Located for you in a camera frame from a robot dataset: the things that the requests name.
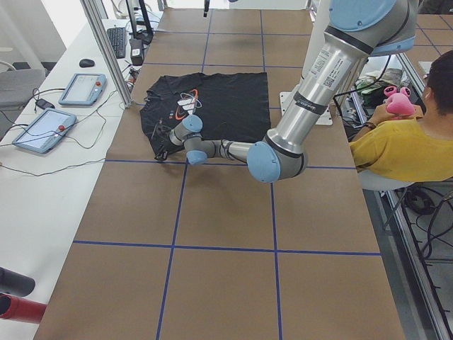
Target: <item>pink plush toy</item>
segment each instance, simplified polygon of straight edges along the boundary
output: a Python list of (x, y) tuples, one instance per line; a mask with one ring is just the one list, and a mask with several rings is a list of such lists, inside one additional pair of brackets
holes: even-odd
[(409, 101), (411, 90), (407, 87), (401, 87), (398, 92), (396, 86), (388, 86), (384, 89), (384, 94), (389, 97), (385, 103), (387, 112), (395, 115), (392, 120), (403, 119), (404, 116), (415, 113), (415, 108)]

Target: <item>gray robotic arm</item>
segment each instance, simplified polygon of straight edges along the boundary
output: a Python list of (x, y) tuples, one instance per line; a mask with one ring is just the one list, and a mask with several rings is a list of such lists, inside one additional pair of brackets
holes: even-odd
[(278, 126), (263, 141), (203, 140), (202, 121), (191, 115), (170, 132), (170, 142), (184, 146), (192, 165), (223, 157), (246, 162), (258, 181), (297, 176), (306, 166), (303, 141), (352, 67), (369, 56), (411, 49), (417, 9), (418, 0), (332, 0), (326, 42)]

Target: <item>yellow t-shirt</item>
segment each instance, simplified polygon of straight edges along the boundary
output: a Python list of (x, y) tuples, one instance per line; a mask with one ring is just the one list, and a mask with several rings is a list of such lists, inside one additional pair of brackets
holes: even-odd
[(426, 135), (416, 119), (383, 122), (350, 147), (359, 171), (407, 182), (453, 176), (453, 140)]

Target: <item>black mouse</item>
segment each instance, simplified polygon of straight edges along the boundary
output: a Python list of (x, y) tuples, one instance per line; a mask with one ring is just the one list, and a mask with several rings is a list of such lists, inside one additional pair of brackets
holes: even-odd
[(80, 67), (93, 67), (94, 66), (94, 60), (91, 59), (82, 59), (79, 62)]

